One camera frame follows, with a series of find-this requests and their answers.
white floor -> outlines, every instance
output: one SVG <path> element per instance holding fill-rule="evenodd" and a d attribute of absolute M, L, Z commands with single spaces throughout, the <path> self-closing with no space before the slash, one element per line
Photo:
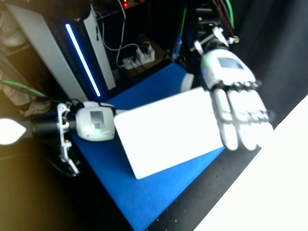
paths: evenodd
<path fill-rule="evenodd" d="M 308 96 L 195 231 L 308 230 Z"/>

white power strip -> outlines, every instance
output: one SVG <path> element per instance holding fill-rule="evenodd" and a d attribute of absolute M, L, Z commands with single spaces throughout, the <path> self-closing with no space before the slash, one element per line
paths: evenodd
<path fill-rule="evenodd" d="M 136 50 L 137 59 L 135 60 L 133 56 L 123 59 L 125 69 L 130 70 L 138 66 L 155 61 L 155 51 L 151 45 L 147 48 L 147 53 L 143 53 L 140 49 Z"/>

led light strip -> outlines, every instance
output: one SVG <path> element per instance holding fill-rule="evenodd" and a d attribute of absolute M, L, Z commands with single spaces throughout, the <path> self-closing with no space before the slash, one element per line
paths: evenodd
<path fill-rule="evenodd" d="M 91 81 L 91 84 L 92 84 L 92 86 L 93 86 L 93 88 L 94 88 L 94 90 L 95 90 L 97 96 L 100 97 L 100 96 L 101 96 L 100 91 L 98 90 L 98 88 L 97 88 L 97 86 L 96 86 L 96 83 L 95 83 L 95 81 L 94 81 L 94 79 L 93 79 L 93 76 L 92 76 L 90 70 L 89 70 L 89 67 L 88 67 L 88 65 L 87 65 L 87 62 L 86 62 L 85 58 L 83 57 L 83 54 L 82 54 L 82 52 L 81 52 L 81 50 L 80 50 L 80 47 L 79 47 L 79 45 L 78 45 L 78 43 L 77 43 L 77 40 L 76 40 L 76 38 L 75 38 L 75 35 L 74 35 L 74 33 L 73 33 L 73 30 L 72 30 L 70 24 L 65 24 L 65 27 L 66 27 L 66 29 L 67 29 L 67 32 L 68 32 L 69 36 L 71 37 L 71 40 L 72 40 L 72 42 L 73 42 L 73 44 L 74 44 L 74 46 L 75 46 L 75 49 L 76 49 L 76 51 L 77 51 L 77 53 L 78 53 L 78 56 L 79 56 L 79 58 L 80 58 L 80 60 L 81 60 L 81 62 L 82 62 L 82 64 L 83 64 L 83 66 L 84 66 L 84 68 L 85 68 L 85 70 L 86 70 L 86 72 L 87 72 L 87 74 L 88 74 L 88 77 L 89 77 L 89 79 L 90 79 L 90 81 Z"/>

metal bracket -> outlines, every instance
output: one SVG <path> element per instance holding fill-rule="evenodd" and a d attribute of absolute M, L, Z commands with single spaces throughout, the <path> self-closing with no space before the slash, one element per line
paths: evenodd
<path fill-rule="evenodd" d="M 68 157 L 67 151 L 70 147 L 72 147 L 72 143 L 68 140 L 64 140 L 64 133 L 68 131 L 69 123 L 66 121 L 65 124 L 63 124 L 63 114 L 65 112 L 70 112 L 69 108 L 64 103 L 60 103 L 57 106 L 58 111 L 58 129 L 60 132 L 60 144 L 61 144 L 61 154 L 60 158 L 64 163 L 68 163 L 74 172 L 74 176 L 79 174 L 79 170 L 77 169 L 75 163 Z"/>

power strip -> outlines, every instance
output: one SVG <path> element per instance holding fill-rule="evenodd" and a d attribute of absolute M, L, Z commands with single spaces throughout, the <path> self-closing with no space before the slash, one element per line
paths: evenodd
<path fill-rule="evenodd" d="M 155 61 L 155 51 L 151 45 L 147 48 L 147 52 L 143 53 L 139 48 L 136 50 L 137 59 L 133 56 L 123 59 L 125 69 L 130 70 L 138 66 Z"/>

